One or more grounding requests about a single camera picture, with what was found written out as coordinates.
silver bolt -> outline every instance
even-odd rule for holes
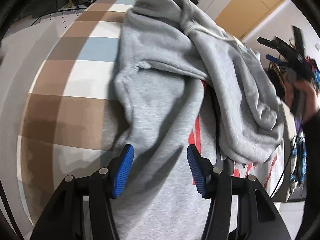
[[[215,167],[215,168],[213,168],[212,171],[213,171],[214,173],[220,174],[220,173],[222,172],[222,169],[219,168],[219,167]]]
[[[72,181],[72,180],[73,180],[73,176],[72,176],[72,175],[68,175],[68,176],[66,176],[66,177],[64,178],[64,180],[65,180],[66,182]]]
[[[100,173],[100,174],[107,174],[107,173],[108,173],[108,169],[107,169],[107,168],[101,168],[101,169],[99,170],[99,173]]]
[[[250,181],[256,181],[256,176],[254,176],[254,175],[248,175],[248,180],[250,180]]]

gray fabric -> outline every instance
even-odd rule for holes
[[[130,129],[118,145],[132,144],[135,157],[123,194],[112,201],[121,239],[201,237],[210,201],[192,185],[186,156],[200,108],[202,155],[213,164],[216,147],[200,79],[216,91],[227,156],[264,162],[280,144],[276,92],[259,56],[224,39],[230,37],[189,0],[137,0],[127,12],[115,87]]]

plaid mattress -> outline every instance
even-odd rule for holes
[[[128,129],[112,80],[121,24],[135,1],[97,0],[61,36],[33,81],[17,144],[20,196],[33,225],[62,179],[106,166]],[[189,137],[200,149],[203,121],[197,118]],[[277,181],[271,175],[282,172],[279,160],[276,153],[261,164],[230,160],[229,169],[238,177],[256,175],[270,193]]]

blue gripper pad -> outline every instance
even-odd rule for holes
[[[198,150],[196,149],[195,145],[189,145],[187,149],[187,159],[188,163],[191,169],[191,173],[193,176],[193,179],[195,180],[196,183],[196,188],[198,193],[204,197],[205,195],[205,176],[202,174],[202,171],[200,169],[199,163],[197,161],[197,158],[195,155],[199,155]]]
[[[114,176],[113,182],[113,191],[112,194],[115,198],[119,197],[119,195],[124,190],[124,185],[127,182],[128,175],[131,169],[132,161],[133,161],[133,146],[131,144],[126,144],[118,157],[116,162],[117,172]]]

